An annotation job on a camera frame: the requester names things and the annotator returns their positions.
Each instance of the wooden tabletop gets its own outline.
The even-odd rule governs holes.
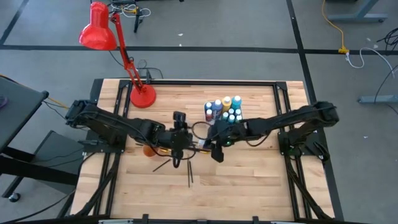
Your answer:
[[[98,107],[113,112],[118,83],[118,79],[104,80]],[[287,87],[292,109],[307,105],[302,82],[287,82]],[[243,99],[243,118],[277,115],[274,93],[269,86],[154,85],[154,88],[156,102],[146,109],[130,105],[128,118],[152,119],[171,128],[173,112],[181,111],[187,114],[187,123],[192,124],[204,121],[204,102],[235,95]],[[205,138],[206,129],[198,126],[195,132]],[[279,154],[276,134],[277,131],[273,131],[258,147],[238,142],[224,148],[222,163],[208,154],[197,154],[191,159],[193,183],[190,188],[185,161],[178,169],[168,163],[152,172],[167,158],[146,157],[142,146],[128,138],[121,156],[111,217],[141,218],[147,213],[155,219],[252,220],[258,216],[260,220],[292,221],[285,162]],[[96,190],[103,157],[96,154],[83,164],[72,214],[78,212]],[[302,164],[308,191],[324,212],[333,217],[321,161],[314,156],[302,156]],[[304,217],[302,197],[297,188],[296,192],[300,214]],[[105,190],[101,213],[105,210],[107,194]]]

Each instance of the concrete floor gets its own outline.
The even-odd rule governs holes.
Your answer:
[[[0,1],[0,33],[21,2]],[[329,3],[326,11],[329,14],[349,12],[358,3]],[[293,0],[304,48],[338,49],[340,33],[323,20],[321,4],[321,0]],[[30,0],[5,44],[78,46],[78,34],[88,23],[89,5],[89,1],[81,0]],[[132,32],[134,19],[123,17],[128,46],[297,48],[285,1],[250,0],[242,4],[238,0],[186,0],[184,3],[174,0],[140,5],[151,9],[152,15],[144,20],[137,34]],[[373,47],[375,40],[396,28],[397,7],[394,0],[379,2],[374,7],[374,12],[389,13],[390,18],[383,24],[341,25],[347,48]],[[377,50],[384,49],[384,44],[377,45]],[[136,60],[147,60],[149,67],[161,69],[165,78],[304,81],[298,54],[129,53]],[[360,63],[358,56],[352,59],[353,63]],[[342,55],[307,55],[318,100],[334,103],[341,118],[335,127],[325,131],[345,220],[395,223],[397,115],[384,105],[363,106],[356,102],[360,95],[373,95],[389,70],[378,56],[369,55],[364,59],[363,69],[353,69]],[[390,56],[388,60],[394,66],[398,56]],[[108,52],[67,50],[0,50],[0,73],[36,90],[47,90],[50,96],[66,104],[88,98],[95,78],[126,76]],[[381,93],[396,93],[397,82],[398,78],[390,78]],[[62,119],[43,106],[11,146],[32,152],[51,129],[72,139],[85,137],[84,131],[65,126]],[[2,175],[0,190],[11,180],[12,177]],[[64,195],[30,179],[23,180],[17,191],[22,194],[18,203],[0,198],[0,222],[35,212]],[[60,206],[31,220],[52,218]]]

